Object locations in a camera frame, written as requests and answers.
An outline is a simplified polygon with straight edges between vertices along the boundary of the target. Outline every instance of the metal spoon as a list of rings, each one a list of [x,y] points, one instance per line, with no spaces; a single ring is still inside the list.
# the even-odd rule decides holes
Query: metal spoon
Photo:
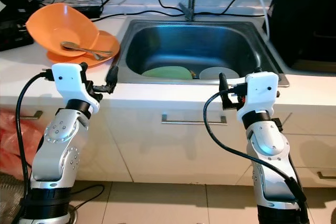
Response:
[[[95,57],[95,59],[97,59],[97,60],[104,60],[108,57],[101,56],[98,53],[96,53],[96,51],[101,52],[103,54],[107,54],[107,55],[112,54],[111,51],[99,51],[99,50],[90,50],[90,49],[80,48],[76,43],[69,42],[69,41],[62,41],[61,46],[64,47],[65,49],[68,49],[68,50],[73,50],[73,51],[77,50],[77,51],[88,52],[88,53],[92,54]]]

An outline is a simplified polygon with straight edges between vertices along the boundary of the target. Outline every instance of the floor tile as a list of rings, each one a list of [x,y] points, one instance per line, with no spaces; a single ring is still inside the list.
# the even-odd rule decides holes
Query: floor tile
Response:
[[[76,181],[74,187],[72,188],[72,192],[79,191],[85,187],[96,184],[103,184],[105,186],[105,190],[99,197],[86,203],[78,209],[78,219],[76,224],[102,223],[112,182]],[[70,204],[76,206],[89,198],[94,197],[99,192],[101,192],[101,187],[95,187],[81,193],[74,194],[71,197]]]
[[[314,224],[336,224],[336,188],[305,188]]]
[[[203,185],[113,183],[103,224],[208,224]]]
[[[206,188],[210,224],[259,224],[252,186],[210,185]]]

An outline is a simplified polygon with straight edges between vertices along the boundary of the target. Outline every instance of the sink basin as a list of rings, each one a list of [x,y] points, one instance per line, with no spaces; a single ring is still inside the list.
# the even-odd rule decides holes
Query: sink basin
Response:
[[[121,43],[118,79],[124,83],[217,84],[214,80],[149,78],[141,74],[164,66],[181,66],[195,73],[225,67],[239,77],[257,67],[286,77],[250,22],[162,22],[133,20]]]

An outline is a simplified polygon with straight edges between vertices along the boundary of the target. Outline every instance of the white countertop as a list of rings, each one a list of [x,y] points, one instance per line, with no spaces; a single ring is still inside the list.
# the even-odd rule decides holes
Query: white countertop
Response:
[[[152,15],[150,19],[181,20]],[[99,29],[115,35],[121,42],[131,19],[137,17],[108,18],[97,22]],[[237,17],[206,17],[197,20],[246,20],[251,18]],[[52,63],[46,58],[46,50],[36,42],[32,45],[0,52],[0,103],[15,104],[25,83],[43,68],[50,68]],[[95,85],[104,84],[111,60],[87,71],[89,80]],[[282,111],[295,110],[325,110],[336,113],[336,77],[301,76],[286,74],[290,83],[288,88],[279,88],[281,96],[277,99],[276,109]],[[184,85],[184,84],[130,84],[118,83],[114,94],[104,95],[102,106],[110,106],[118,100],[142,101],[185,101],[204,103],[212,94],[218,91],[218,86]],[[61,96],[55,85],[45,80],[36,81],[27,91],[24,103],[62,106]]]

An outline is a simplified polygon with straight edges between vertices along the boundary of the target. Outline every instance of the green plate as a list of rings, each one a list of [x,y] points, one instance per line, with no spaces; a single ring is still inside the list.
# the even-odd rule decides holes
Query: green plate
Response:
[[[178,80],[192,80],[190,71],[183,67],[168,66],[148,70],[142,73],[146,77],[165,78],[165,79],[178,79]]]

